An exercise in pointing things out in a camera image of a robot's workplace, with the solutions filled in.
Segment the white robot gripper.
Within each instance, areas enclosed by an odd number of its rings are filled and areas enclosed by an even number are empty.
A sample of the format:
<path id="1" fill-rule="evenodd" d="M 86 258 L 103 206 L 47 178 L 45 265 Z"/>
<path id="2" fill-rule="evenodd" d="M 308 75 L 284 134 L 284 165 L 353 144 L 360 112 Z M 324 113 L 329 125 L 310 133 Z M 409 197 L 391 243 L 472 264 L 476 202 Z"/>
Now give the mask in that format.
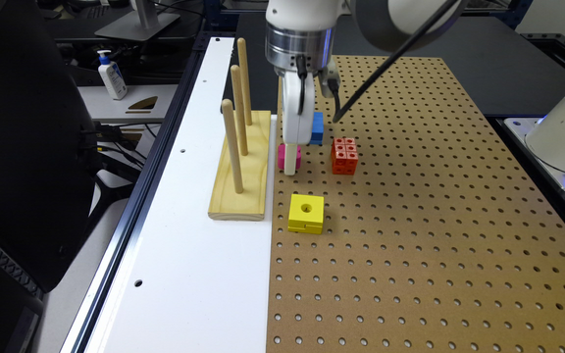
<path id="1" fill-rule="evenodd" d="M 286 72 L 282 78 L 282 139 L 284 174 L 296 171 L 297 145 L 311 139 L 315 111 L 315 84 L 311 73 L 301 82 L 297 72 Z"/>

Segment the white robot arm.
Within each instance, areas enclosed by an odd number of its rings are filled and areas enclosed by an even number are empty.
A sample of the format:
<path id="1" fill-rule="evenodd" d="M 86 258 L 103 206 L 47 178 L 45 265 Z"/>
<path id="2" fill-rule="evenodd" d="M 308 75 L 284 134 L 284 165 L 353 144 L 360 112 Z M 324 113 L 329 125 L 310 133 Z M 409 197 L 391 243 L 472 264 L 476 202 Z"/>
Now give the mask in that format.
<path id="1" fill-rule="evenodd" d="M 284 173 L 295 174 L 296 147 L 311 137 L 314 77 L 327 71 L 337 19 L 352 14 L 362 35 L 390 53 L 387 61 L 334 114 L 337 122 L 392 63 L 446 32 L 465 0 L 271 0 L 266 20 L 267 60 L 282 78 Z"/>

